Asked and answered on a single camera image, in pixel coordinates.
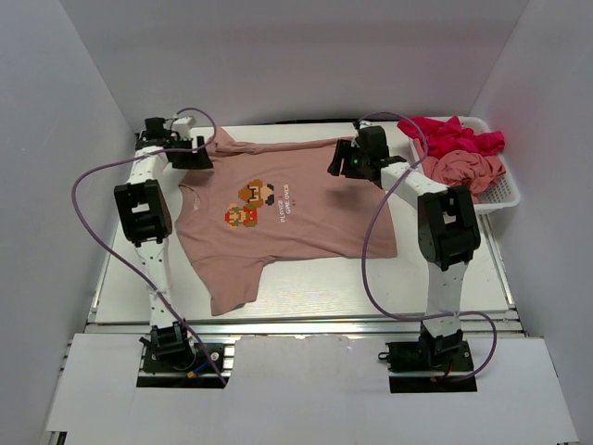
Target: purple cable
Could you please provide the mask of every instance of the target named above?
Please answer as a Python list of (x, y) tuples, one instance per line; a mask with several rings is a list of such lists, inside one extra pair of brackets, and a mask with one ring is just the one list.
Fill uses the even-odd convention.
[(455, 379), (452, 380), (456, 380), (456, 381), (461, 381), (461, 380), (466, 380), (468, 378), (472, 378), (475, 375), (477, 375), (478, 373), (480, 373), (484, 368), (486, 368), (488, 366), (488, 364), (490, 363), (490, 361), (492, 360), (492, 357), (494, 356), (494, 352), (497, 348), (497, 343), (498, 343), (498, 331), (497, 331), (497, 327), (494, 324), (494, 321), (492, 320), (492, 318), (490, 318), (490, 316), (488, 316), (487, 313), (482, 312), (482, 311), (460, 311), (459, 313), (453, 313), (453, 312), (442, 312), (442, 313), (435, 313), (433, 315), (423, 315), (421, 317), (410, 317), (407, 315), (402, 315), (402, 314), (398, 314), (398, 313), (390, 313), (388, 311), (386, 311), (385, 309), (383, 309), (379, 303), (374, 299), (374, 297), (372, 296), (371, 293), (371, 288), (369, 287), (369, 279), (367, 277), (367, 250), (369, 249), (369, 242), (371, 239), (371, 232), (372, 229), (375, 225), (375, 223), (377, 222), (377, 219), (379, 218), (379, 214), (381, 213), (381, 210), (383, 209), (385, 203), (387, 202), (387, 200), (389, 199), (389, 197), (391, 195), (393, 195), (393, 193), (396, 191), (396, 189), (399, 187), (399, 185), (401, 183), (403, 183), (406, 178), (410, 175), (410, 173), (416, 169), (428, 156), (428, 143), (426, 141), (426, 136), (424, 135), (424, 132), (422, 131), (422, 129), (418, 126), (418, 124), (416, 124), (416, 122), (414, 122), (412, 119), (407, 118), (406, 116), (402, 116), (400, 114), (397, 113), (392, 113), (389, 111), (380, 111), (377, 113), (371, 113), (371, 114), (367, 114), (366, 116), (363, 116), (362, 118), (360, 118), (360, 121), (364, 121), (365, 119), (369, 119), (370, 117), (376, 117), (376, 116), (380, 116), (380, 115), (387, 115), (387, 116), (395, 116), (398, 119), (404, 120), (409, 122), (411, 125), (413, 125), (413, 127), (416, 129), (416, 131), (418, 131), (418, 133), (420, 134), (420, 136), (422, 137), (422, 144), (423, 144), (423, 156), (418, 159), (417, 161), (413, 162), (408, 169), (396, 180), (396, 183), (393, 184), (393, 187), (391, 187), (387, 193), (385, 193), (385, 196), (383, 197), (383, 199), (381, 199), (381, 202), (379, 203), (379, 206), (377, 207), (377, 210), (375, 211), (375, 213), (373, 214), (372, 218), (371, 218), (371, 223), (369, 224), (369, 228), (367, 229), (367, 233), (364, 236), (364, 243), (362, 244), (362, 259), (360, 262), (360, 268), (362, 271), (362, 283), (364, 284), (364, 290), (367, 293), (367, 297), (369, 297), (369, 300), (371, 301), (371, 304), (375, 307), (375, 309), (377, 311), (379, 311), (380, 313), (382, 313), (384, 316), (389, 317), (389, 318), (393, 318), (394, 320), (397, 320), (399, 322), (414, 322), (414, 323), (419, 323), (419, 322), (423, 322), (425, 320), (434, 320), (436, 318), (445, 318), (445, 317), (455, 317), (455, 316), (465, 316), (465, 315), (478, 315), (480, 317), (483, 317), (486, 319), (487, 322), (490, 323), (490, 326), (492, 327), (492, 347), (490, 348), (490, 352), (488, 353), (486, 359), (484, 360), (484, 362), (475, 370), (473, 370), (472, 372), (470, 372), (467, 375), (463, 375), (461, 377), (457, 377)]
[[(214, 138), (216, 137), (217, 127), (216, 127), (216, 123), (214, 123), (214, 120), (206, 112), (202, 111), (199, 108), (193, 108), (193, 107), (182, 108), (175, 113), (175, 117), (177, 117), (178, 114), (183, 113), (184, 111), (190, 111), (190, 110), (197, 111), (198, 113), (205, 116), (210, 121), (210, 123), (212, 124), (212, 128), (214, 129), (214, 134), (209, 138), (209, 140), (203, 146), (198, 146), (196, 148), (191, 149), (191, 151), (197, 151), (199, 149), (205, 148), (208, 144), (210, 144), (212, 141), (214, 141)], [(81, 176), (78, 177), (78, 179), (74, 182), (74, 185), (72, 186), (70, 196), (72, 199), (72, 206), (74, 207), (74, 211), (76, 211), (76, 215), (78, 216), (78, 219), (81, 221), (82, 226), (84, 226), (84, 228), (89, 233), (89, 235), (96, 241), (96, 243), (99, 246), (104, 248), (112, 256), (114, 256), (115, 258), (120, 260), (123, 264), (128, 266), (132, 271), (134, 271), (138, 276), (140, 276), (140, 278), (145, 280), (146, 283), (157, 293), (158, 298), (161, 300), (161, 302), (163, 303), (165, 308), (167, 308), (167, 311), (169, 311), (170, 314), (173, 317), (175, 317), (175, 320), (177, 320), (181, 326), (183, 326), (185, 329), (187, 329), (187, 331), (196, 339), (200, 349), (202, 349), (204, 351), (204, 354), (206, 355), (206, 360), (208, 360), (208, 363), (214, 370), (214, 373), (218, 376), (218, 378), (222, 382), (222, 384), (224, 386), (226, 386), (226, 380), (222, 376), (219, 368), (216, 366), (216, 363), (214, 361), (212, 361), (212, 359), (210, 358), (210, 354), (208, 353), (208, 348), (204, 344), (204, 342), (202, 341), (200, 336), (197, 334), (197, 332), (192, 328), (192, 326), (190, 326), (184, 320), (184, 318), (177, 311), (175, 311), (175, 309), (172, 307), (172, 305), (167, 301), (167, 299), (165, 299), (165, 296), (160, 292), (160, 290), (158, 290), (157, 285), (155, 285), (152, 282), (152, 280), (145, 273), (143, 273), (140, 269), (138, 269), (136, 266), (134, 266), (129, 261), (127, 261), (125, 258), (123, 258), (118, 252), (116, 252), (110, 246), (108, 246), (107, 243), (99, 237), (99, 235), (96, 234), (96, 232), (93, 230), (93, 228), (89, 225), (89, 223), (84, 218), (84, 215), (82, 215), (81, 208), (78, 204), (78, 199), (76, 198), (76, 191), (77, 191), (78, 186), (80, 185), (81, 181), (84, 178), (86, 178), (87, 176), (89, 176), (95, 172), (100, 172), (101, 170), (110, 169), (112, 167), (118, 167), (118, 166), (124, 165), (124, 164), (129, 164), (131, 162), (146, 159), (150, 156), (155, 156), (160, 153), (187, 153), (187, 152), (188, 152), (188, 150), (183, 149), (183, 148), (162, 148), (160, 150), (155, 150), (155, 151), (151, 152), (149, 155), (141, 156), (138, 158), (119, 160), (117, 162), (111, 162), (109, 164), (94, 167), (93, 169), (89, 170), (88, 172), (83, 173)]]

